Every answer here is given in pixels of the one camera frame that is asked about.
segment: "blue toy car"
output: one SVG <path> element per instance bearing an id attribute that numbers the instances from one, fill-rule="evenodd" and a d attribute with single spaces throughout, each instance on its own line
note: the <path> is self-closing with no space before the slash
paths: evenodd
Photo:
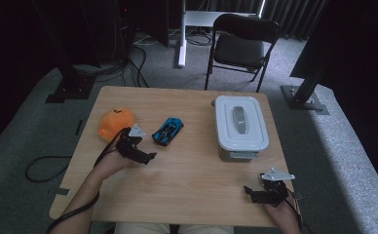
<path id="1" fill-rule="evenodd" d="M 173 140 L 174 137 L 179 133 L 183 128 L 183 123 L 178 118 L 169 118 L 165 124 L 152 135 L 152 138 L 156 143 L 167 146 Z"/>

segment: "container lid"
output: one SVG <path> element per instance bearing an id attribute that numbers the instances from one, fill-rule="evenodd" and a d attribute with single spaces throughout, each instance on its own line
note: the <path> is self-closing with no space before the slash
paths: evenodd
<path id="1" fill-rule="evenodd" d="M 218 142 L 222 148 L 258 152 L 268 147 L 268 133 L 256 98 L 219 96 L 215 110 Z"/>

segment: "orange toy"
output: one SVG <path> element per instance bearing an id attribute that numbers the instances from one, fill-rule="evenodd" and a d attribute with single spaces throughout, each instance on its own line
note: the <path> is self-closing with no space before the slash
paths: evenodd
<path id="1" fill-rule="evenodd" d="M 117 107 L 101 116 L 98 123 L 98 135 L 107 142 L 126 127 L 132 128 L 135 123 L 133 113 L 124 107 Z"/>

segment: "chair backrest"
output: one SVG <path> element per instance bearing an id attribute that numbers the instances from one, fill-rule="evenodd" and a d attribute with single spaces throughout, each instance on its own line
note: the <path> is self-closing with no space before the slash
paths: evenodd
<path id="1" fill-rule="evenodd" d="M 275 44 L 280 37 L 281 28 L 268 19 L 223 14 L 213 23 L 213 33 L 216 31 L 226 31 L 244 39 Z"/>

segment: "desk leg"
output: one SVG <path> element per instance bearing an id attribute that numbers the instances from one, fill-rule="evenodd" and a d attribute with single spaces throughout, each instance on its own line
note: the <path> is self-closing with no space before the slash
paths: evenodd
<path id="1" fill-rule="evenodd" d="M 180 38 L 180 50 L 179 50 L 179 67 L 185 66 L 186 61 L 186 0 L 182 0 L 182 25 L 181 25 L 181 38 Z"/>

